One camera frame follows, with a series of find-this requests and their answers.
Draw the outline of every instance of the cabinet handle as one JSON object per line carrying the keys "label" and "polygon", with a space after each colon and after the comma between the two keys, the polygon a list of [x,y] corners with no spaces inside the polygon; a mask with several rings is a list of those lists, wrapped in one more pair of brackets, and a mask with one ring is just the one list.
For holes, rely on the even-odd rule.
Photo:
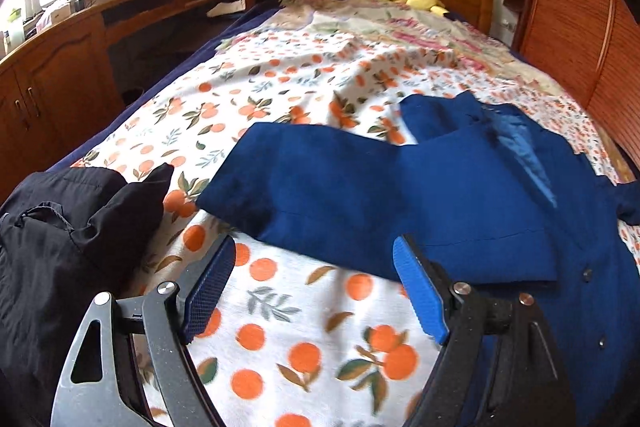
{"label": "cabinet handle", "polygon": [[29,87],[27,89],[27,93],[29,95],[29,98],[31,99],[31,103],[33,103],[33,107],[36,110],[36,118],[40,117],[40,108],[38,107],[38,102],[36,102],[36,98],[35,96],[33,96],[33,87]]}
{"label": "cabinet handle", "polygon": [[22,110],[22,106],[20,105],[20,100],[16,100],[14,103],[15,108],[18,110],[18,114],[20,115],[20,120],[22,120],[24,128],[28,131],[31,128],[31,125],[29,125],[29,120],[27,120],[24,115],[24,111]]}

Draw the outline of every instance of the blue gripper pad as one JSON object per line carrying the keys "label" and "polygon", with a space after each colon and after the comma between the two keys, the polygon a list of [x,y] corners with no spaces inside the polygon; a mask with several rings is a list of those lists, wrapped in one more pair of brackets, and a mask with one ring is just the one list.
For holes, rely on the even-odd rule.
{"label": "blue gripper pad", "polygon": [[[211,248],[216,248],[217,252],[212,257],[210,252],[207,252],[203,261],[210,258],[210,262],[184,301],[184,320],[180,329],[180,339],[185,345],[207,328],[211,314],[236,265],[236,243],[233,238],[227,236],[221,245],[215,243]],[[198,269],[197,263],[192,263],[189,267]]]}
{"label": "blue gripper pad", "polygon": [[402,237],[394,241],[394,265],[420,321],[422,331],[442,345],[449,336],[442,297]]}

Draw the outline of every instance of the floral blanket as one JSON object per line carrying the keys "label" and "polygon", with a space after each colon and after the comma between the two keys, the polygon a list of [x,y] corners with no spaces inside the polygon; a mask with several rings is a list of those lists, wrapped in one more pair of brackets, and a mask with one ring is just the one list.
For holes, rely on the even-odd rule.
{"label": "floral blanket", "polygon": [[[175,166],[162,225],[131,295],[175,279],[229,232],[194,200],[255,121],[331,125],[401,146],[415,141],[400,100],[471,90],[482,102],[517,105],[585,152],[598,174],[620,180],[578,104],[470,26],[380,0],[284,6],[223,43],[78,162],[115,169],[129,182],[162,162]],[[402,425],[438,356],[402,287],[231,232],[236,268],[189,347],[226,424]],[[621,223],[620,234],[640,259],[638,230]],[[170,425],[144,343],[138,347],[154,418]]]}

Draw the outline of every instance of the blue jacket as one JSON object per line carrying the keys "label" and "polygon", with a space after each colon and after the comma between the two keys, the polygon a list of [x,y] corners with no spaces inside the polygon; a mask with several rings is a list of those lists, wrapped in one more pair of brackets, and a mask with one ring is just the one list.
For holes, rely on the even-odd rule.
{"label": "blue jacket", "polygon": [[454,280],[531,293],[585,425],[640,342],[638,270],[617,226],[640,223],[638,183],[614,187],[561,136],[470,92],[413,95],[401,109],[418,145],[254,124],[198,206],[265,243],[392,280],[393,240],[410,233]]}

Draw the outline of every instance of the navy blue bed sheet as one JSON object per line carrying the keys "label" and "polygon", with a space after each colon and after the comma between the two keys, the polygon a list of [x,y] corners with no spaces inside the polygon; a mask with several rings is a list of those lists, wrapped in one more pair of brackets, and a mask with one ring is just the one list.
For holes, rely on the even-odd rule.
{"label": "navy blue bed sheet", "polygon": [[268,18],[274,15],[280,10],[280,4],[276,1],[266,1],[251,8],[248,12],[244,13],[236,22],[234,22],[229,28],[222,32],[215,39],[207,42],[196,51],[191,57],[185,60],[180,66],[175,68],[171,73],[160,80],[154,87],[149,89],[133,104],[129,105],[120,115],[117,117],[110,126],[104,131],[98,133],[93,138],[82,144],[72,153],[62,158],[58,163],[49,168],[49,171],[58,171],[73,165],[76,161],[83,158],[94,147],[102,143],[111,133],[115,132],[118,127],[125,123],[131,115],[139,110],[142,105],[151,100],[156,94],[162,91],[165,87],[169,86],[174,80],[183,76],[188,71],[193,70],[198,64],[209,60],[216,54],[216,48],[220,43],[245,31],[252,30],[265,22]]}

